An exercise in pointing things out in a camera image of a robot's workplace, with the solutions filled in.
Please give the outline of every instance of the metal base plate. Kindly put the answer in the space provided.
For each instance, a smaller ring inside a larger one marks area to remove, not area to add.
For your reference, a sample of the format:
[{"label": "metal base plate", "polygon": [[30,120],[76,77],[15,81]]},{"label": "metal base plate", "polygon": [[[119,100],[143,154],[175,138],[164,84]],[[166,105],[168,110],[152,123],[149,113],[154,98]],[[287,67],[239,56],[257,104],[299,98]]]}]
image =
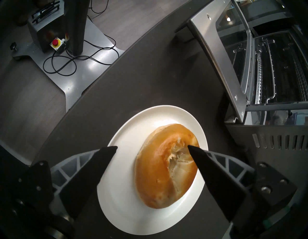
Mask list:
[{"label": "metal base plate", "polygon": [[[94,45],[100,47],[112,47],[113,43],[89,20],[87,19],[84,39]],[[43,63],[45,59],[52,56],[54,53],[52,48],[50,51],[43,53],[33,42],[30,44],[17,44],[17,50],[12,54],[13,58],[19,59],[22,56],[30,56],[34,62],[43,70]],[[114,47],[119,55],[123,54],[123,50]],[[87,42],[83,43],[83,52],[81,55],[90,56],[95,53],[98,48],[90,45]],[[64,51],[60,55],[68,56]],[[93,58],[106,64],[113,63],[118,55],[114,50],[101,50],[93,56]],[[66,62],[67,58],[56,57],[53,60],[55,69],[61,68]],[[80,61],[75,60],[77,64],[76,72],[71,76],[61,76],[59,74],[48,74],[48,77],[65,93],[66,98],[66,112],[73,106],[73,104],[80,98],[81,93],[91,85],[109,66],[97,63],[91,59]],[[53,72],[51,66],[51,59],[45,63],[45,70]],[[70,62],[61,74],[68,75],[75,70],[75,64]]]}]

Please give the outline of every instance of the oven vent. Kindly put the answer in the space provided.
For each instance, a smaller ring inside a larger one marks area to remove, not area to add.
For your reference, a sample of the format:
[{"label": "oven vent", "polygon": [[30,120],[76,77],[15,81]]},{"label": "oven vent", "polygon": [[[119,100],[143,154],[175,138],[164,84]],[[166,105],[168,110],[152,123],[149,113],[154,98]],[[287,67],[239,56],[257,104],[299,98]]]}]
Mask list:
[{"label": "oven vent", "polygon": [[255,146],[263,149],[308,150],[308,135],[252,134]]}]

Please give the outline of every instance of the black knob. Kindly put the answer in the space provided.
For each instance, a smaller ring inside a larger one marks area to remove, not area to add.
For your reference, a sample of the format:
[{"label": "black knob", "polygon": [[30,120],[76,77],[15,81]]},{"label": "black knob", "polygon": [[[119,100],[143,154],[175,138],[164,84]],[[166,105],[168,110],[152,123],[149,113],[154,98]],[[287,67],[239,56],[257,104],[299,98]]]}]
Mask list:
[{"label": "black knob", "polygon": [[16,46],[17,46],[16,42],[13,42],[13,43],[10,45],[10,49],[11,49],[11,50],[17,50],[17,49],[16,49]]}]

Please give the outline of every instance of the dark countertop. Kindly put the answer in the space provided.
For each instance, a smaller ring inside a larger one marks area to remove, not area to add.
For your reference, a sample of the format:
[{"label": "dark countertop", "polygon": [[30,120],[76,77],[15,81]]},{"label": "dark countertop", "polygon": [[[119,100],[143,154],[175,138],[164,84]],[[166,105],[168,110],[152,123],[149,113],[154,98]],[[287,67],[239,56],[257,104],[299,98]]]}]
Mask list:
[{"label": "dark countertop", "polygon": [[[50,167],[82,152],[107,146],[136,113],[155,105],[175,105],[202,126],[209,150],[237,156],[222,121],[223,88],[196,40],[178,42],[174,30],[205,5],[192,0],[175,10],[132,45],[102,74],[53,130],[35,161]],[[76,238],[222,238],[229,226],[204,186],[191,211],[173,227],[135,236],[104,216],[96,190],[75,221]]]}]

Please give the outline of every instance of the bagel crust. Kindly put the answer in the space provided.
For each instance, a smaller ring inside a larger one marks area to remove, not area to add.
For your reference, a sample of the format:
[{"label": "bagel crust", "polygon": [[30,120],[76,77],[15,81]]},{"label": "bagel crust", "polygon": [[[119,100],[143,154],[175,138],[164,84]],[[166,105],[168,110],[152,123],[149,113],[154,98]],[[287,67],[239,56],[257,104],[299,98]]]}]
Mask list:
[{"label": "bagel crust", "polygon": [[166,208],[179,200],[192,185],[197,166],[188,145],[199,147],[195,135],[180,124],[152,132],[135,161],[135,185],[150,208]]}]

